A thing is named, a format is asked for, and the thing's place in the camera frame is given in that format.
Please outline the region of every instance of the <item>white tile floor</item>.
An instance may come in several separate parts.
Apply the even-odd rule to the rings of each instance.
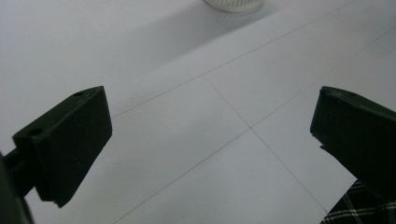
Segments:
[[[323,85],[396,110],[396,2],[0,3],[0,143],[104,85],[114,133],[36,223],[319,223],[354,182],[309,125]]]

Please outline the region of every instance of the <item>checkered pattern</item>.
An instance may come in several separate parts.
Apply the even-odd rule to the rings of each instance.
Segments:
[[[358,180],[320,224],[396,224],[396,202],[378,199]]]

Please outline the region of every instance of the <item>white round object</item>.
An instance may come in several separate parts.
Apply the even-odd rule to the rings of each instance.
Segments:
[[[264,0],[205,0],[210,6],[228,12],[247,12],[259,8]]]

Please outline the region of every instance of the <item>floor tile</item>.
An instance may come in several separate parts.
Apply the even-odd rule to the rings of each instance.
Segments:
[[[32,196],[36,222],[112,223],[247,128],[197,78],[114,118],[113,136],[69,204],[44,215],[47,205]]]
[[[205,77],[254,125],[367,44],[365,37],[326,17]]]
[[[243,16],[201,0],[5,2],[1,145],[74,92],[105,86],[116,116],[350,1],[267,0]]]
[[[396,55],[396,27],[377,41],[384,48]]]
[[[248,131],[117,223],[314,224],[324,216]]]
[[[396,57],[373,45],[253,128],[327,211],[355,177],[320,149],[320,142],[309,132],[319,90],[331,86],[353,91],[396,110],[395,70]]]
[[[333,15],[356,31],[375,40],[396,24],[396,2],[359,0],[336,10]]]

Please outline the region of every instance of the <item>plaid fabric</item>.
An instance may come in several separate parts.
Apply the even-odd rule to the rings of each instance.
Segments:
[[[320,224],[396,224],[396,202],[374,196],[358,180]]]

